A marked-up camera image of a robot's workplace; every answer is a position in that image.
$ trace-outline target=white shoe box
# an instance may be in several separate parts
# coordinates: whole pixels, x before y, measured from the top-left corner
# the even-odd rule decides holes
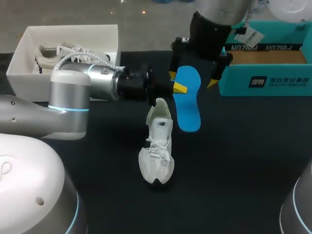
[[[28,27],[6,73],[16,96],[32,102],[49,101],[51,74],[39,74],[35,62],[36,49],[40,45],[57,47],[63,42],[105,52],[111,57],[111,64],[120,65],[117,25]]]

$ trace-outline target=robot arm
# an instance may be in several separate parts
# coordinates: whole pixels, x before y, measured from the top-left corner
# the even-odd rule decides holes
[[[169,74],[174,79],[183,53],[191,53],[199,59],[215,62],[212,78],[220,80],[233,56],[222,53],[231,33],[245,34],[255,2],[261,0],[196,0],[197,11],[193,15],[190,38],[176,38],[172,44],[173,58]],[[267,6],[281,21],[305,22],[312,20],[312,0],[270,0]],[[245,24],[233,30],[232,26]]]

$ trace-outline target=cable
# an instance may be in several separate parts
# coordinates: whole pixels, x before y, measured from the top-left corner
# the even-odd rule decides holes
[[[115,66],[115,65],[112,65],[108,62],[106,62],[104,59],[102,59],[101,57],[95,55],[95,54],[92,54],[92,53],[89,53],[89,52],[74,52],[70,55],[67,55],[65,56],[64,58],[62,58],[58,63],[57,65],[54,67],[54,70],[59,70],[60,67],[63,65],[63,63],[67,60],[67,59],[70,59],[71,57],[74,57],[74,56],[77,56],[77,55],[87,55],[87,56],[90,56],[92,58],[95,58],[99,61],[101,61],[105,67],[109,67],[113,70],[116,70],[116,71],[120,71],[120,72],[125,72],[126,74],[128,73],[128,69],[125,67],[125,66]]]

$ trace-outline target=black table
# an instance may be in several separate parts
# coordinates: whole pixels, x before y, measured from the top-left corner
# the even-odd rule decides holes
[[[5,71],[10,56],[2,57]],[[151,63],[164,79],[170,58],[170,52],[128,52],[121,64]],[[209,76],[211,64],[189,63]],[[10,92],[2,84],[0,91]],[[86,138],[44,140],[85,202],[90,234],[280,232],[280,207],[311,159],[312,98],[230,98],[203,86],[198,103],[198,132],[174,125],[175,171],[165,190],[147,186],[138,166],[148,136],[146,103],[92,102]],[[176,123],[174,103],[168,104]]]

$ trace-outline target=metal cylinder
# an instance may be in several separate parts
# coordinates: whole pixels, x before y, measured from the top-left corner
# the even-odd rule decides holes
[[[284,202],[279,224],[282,234],[312,233],[312,162]]]
[[[113,71],[105,66],[77,62],[65,62],[60,69],[82,72],[90,76],[92,83],[91,98],[108,101],[117,101],[119,99],[117,82],[120,72]]]
[[[75,71],[53,71],[49,106],[61,110],[87,110],[90,101],[90,77]]]
[[[254,0],[196,0],[196,7],[200,15],[209,21],[231,26],[244,19],[253,2]]]

